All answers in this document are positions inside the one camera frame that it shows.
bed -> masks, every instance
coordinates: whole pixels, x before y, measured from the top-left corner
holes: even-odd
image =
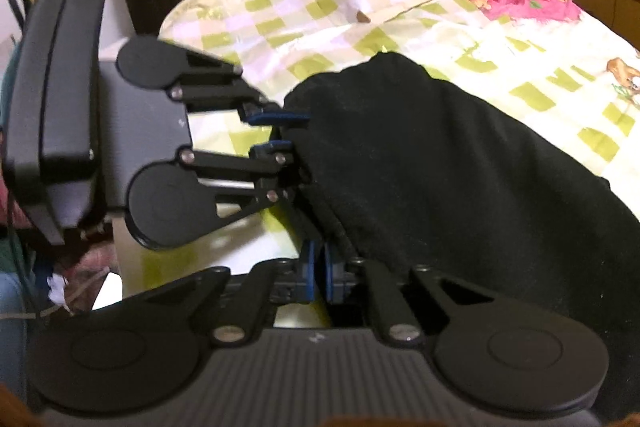
[[[640,130],[635,125],[640,96],[633,84],[607,72],[612,58],[635,67],[640,60],[631,45],[586,13],[543,23],[497,17],[482,0],[420,0],[373,23],[362,15],[408,1],[126,1],[137,32],[241,63],[247,81],[278,102],[314,73],[398,51],[434,78],[449,80],[529,125],[606,178],[640,216]],[[536,0],[528,2],[529,8],[540,7]],[[270,132],[247,128],[231,114],[197,115],[190,125],[196,147],[236,154],[267,140]],[[212,264],[243,273],[260,259],[297,252],[277,210],[170,255],[143,250],[121,223],[115,224],[115,235],[127,294]]]

green and white checkered fabric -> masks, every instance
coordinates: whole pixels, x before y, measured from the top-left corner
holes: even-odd
[[[241,63],[245,79],[281,103],[312,74],[399,52],[606,176],[640,216],[640,104],[616,90],[605,73],[613,57],[640,66],[629,44],[586,14],[578,23],[490,22],[468,0],[436,0],[381,25],[356,21],[359,10],[403,1],[185,0],[167,17],[160,37]],[[270,131],[244,126],[235,114],[197,115],[190,123],[196,147],[228,153],[246,153]],[[265,258],[295,255],[270,213],[254,227],[244,233],[275,238],[275,250],[265,251]],[[215,237],[206,245],[215,247]],[[166,277],[159,273],[157,279],[154,284]]]

black garment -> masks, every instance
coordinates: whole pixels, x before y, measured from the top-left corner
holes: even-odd
[[[609,348],[596,411],[640,410],[640,223],[605,180],[398,54],[317,74],[285,107],[311,115],[284,138],[345,255],[429,264],[583,322]]]

metal pin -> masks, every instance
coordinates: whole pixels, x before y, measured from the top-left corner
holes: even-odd
[[[196,161],[196,155],[190,149],[184,149],[180,151],[180,161],[182,163],[191,164]]]
[[[173,100],[182,100],[182,88],[180,86],[175,86],[172,87],[171,92],[169,93],[169,96],[173,99]]]
[[[395,324],[389,328],[389,336],[398,342],[411,342],[420,337],[420,330],[411,324]]]
[[[240,326],[220,326],[213,330],[213,337],[224,343],[239,342],[244,336],[244,330]]]

ribbed gray surface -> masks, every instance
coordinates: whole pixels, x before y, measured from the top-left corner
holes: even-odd
[[[338,415],[439,420],[451,427],[597,427],[587,412],[560,420],[497,417],[463,403],[415,351],[369,330],[266,330],[213,354],[191,386],[158,407],[117,419],[49,410],[50,427],[316,427]]]

